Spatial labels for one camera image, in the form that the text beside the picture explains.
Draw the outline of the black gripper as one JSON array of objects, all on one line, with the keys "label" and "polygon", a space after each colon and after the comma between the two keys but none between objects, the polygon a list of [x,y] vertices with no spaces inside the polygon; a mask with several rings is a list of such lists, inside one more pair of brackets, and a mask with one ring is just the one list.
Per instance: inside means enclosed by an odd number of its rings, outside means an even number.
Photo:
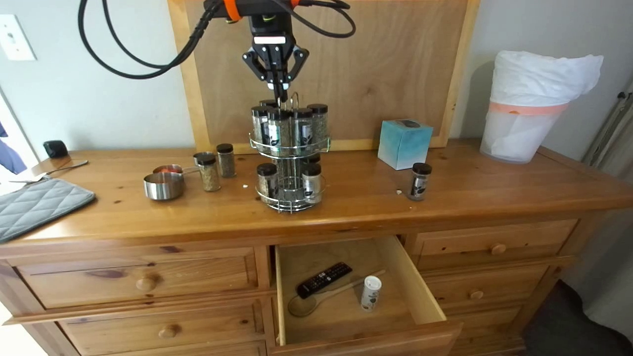
[{"label": "black gripper", "polygon": [[[294,53],[294,65],[288,69],[288,59]],[[282,98],[278,73],[284,75],[284,100],[292,83],[300,77],[310,59],[310,49],[294,47],[292,17],[288,13],[268,13],[252,17],[252,49],[242,55],[254,75],[264,81],[274,98]]]}]

